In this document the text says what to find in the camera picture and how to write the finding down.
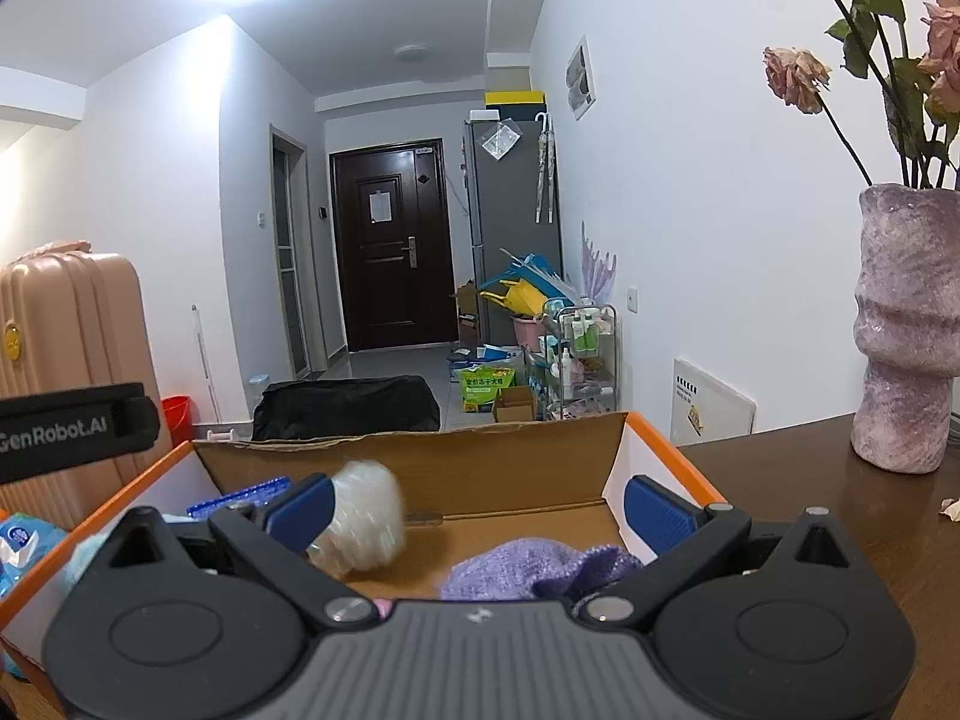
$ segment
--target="gray refrigerator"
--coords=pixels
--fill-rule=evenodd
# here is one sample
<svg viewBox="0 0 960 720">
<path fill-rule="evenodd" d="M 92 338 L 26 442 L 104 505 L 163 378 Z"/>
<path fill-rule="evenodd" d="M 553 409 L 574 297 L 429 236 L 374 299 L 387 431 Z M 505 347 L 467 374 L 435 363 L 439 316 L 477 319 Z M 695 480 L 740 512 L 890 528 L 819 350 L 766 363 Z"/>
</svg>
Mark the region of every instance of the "gray refrigerator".
<svg viewBox="0 0 960 720">
<path fill-rule="evenodd" d="M 482 136 L 493 126 L 494 122 L 474 122 L 467 124 L 464 132 L 473 272 L 477 287 L 510 266 L 510 258 L 501 250 L 517 257 L 541 254 L 558 274 L 563 275 L 560 209 L 554 209 L 553 223 L 549 223 L 545 180 L 544 213 L 541 222 L 536 223 L 541 126 L 538 122 L 517 122 L 523 134 L 500 160 L 494 159 L 481 146 Z M 517 342 L 510 313 L 483 298 L 480 299 L 479 330 L 481 343 L 508 346 Z"/>
</svg>

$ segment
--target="wooden table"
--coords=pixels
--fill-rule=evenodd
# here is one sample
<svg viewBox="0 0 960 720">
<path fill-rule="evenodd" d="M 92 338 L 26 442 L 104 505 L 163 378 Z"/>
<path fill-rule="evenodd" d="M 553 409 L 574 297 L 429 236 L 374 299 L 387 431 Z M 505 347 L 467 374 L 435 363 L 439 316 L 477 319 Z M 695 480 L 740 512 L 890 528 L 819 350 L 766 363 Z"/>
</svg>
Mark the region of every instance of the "wooden table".
<svg viewBox="0 0 960 720">
<path fill-rule="evenodd" d="M 917 665 L 895 719 L 960 717 L 960 522 L 939 514 L 944 498 L 960 498 L 960 451 L 947 450 L 928 476 L 891 474 L 853 454 L 852 422 L 842 416 L 685 447 L 683 454 L 754 519 L 829 507 L 917 637 Z"/>
</svg>

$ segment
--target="wilted flower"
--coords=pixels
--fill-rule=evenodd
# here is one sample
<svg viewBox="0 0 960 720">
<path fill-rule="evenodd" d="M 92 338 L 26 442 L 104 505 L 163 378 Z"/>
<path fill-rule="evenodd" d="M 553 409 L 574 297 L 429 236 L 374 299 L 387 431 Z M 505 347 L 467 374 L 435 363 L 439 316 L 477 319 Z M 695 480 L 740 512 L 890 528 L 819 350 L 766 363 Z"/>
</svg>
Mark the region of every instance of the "wilted flower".
<svg viewBox="0 0 960 720">
<path fill-rule="evenodd" d="M 767 83 L 773 93 L 787 105 L 796 105 L 803 113 L 820 113 L 819 90 L 829 86 L 830 73 L 812 53 L 805 49 L 764 49 L 763 62 Z"/>
<path fill-rule="evenodd" d="M 947 113 L 960 113 L 960 0 L 926 2 L 930 25 L 929 51 L 920 60 L 919 70 L 939 76 L 930 90 L 930 100 Z"/>
</svg>

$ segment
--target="black fabric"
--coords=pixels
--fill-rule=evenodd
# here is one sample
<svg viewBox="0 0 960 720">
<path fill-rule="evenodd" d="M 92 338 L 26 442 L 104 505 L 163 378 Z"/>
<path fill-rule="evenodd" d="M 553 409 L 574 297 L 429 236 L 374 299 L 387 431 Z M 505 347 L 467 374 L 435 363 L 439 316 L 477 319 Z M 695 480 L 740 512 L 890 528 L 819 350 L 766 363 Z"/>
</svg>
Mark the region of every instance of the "black fabric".
<svg viewBox="0 0 960 720">
<path fill-rule="evenodd" d="M 421 376 L 273 384 L 253 412 L 255 442 L 439 429 L 440 406 Z"/>
</svg>

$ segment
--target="door handle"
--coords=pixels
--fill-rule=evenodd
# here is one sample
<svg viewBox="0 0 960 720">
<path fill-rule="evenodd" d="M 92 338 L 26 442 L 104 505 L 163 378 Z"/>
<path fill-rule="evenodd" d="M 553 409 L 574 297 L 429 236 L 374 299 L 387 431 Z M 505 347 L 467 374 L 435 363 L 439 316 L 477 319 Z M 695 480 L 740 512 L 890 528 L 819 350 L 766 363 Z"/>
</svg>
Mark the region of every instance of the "door handle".
<svg viewBox="0 0 960 720">
<path fill-rule="evenodd" d="M 407 239 L 407 242 L 409 244 L 408 247 L 400 247 L 400 251 L 410 252 L 410 266 L 411 268 L 415 268 L 416 267 L 416 238 L 411 235 Z"/>
</svg>

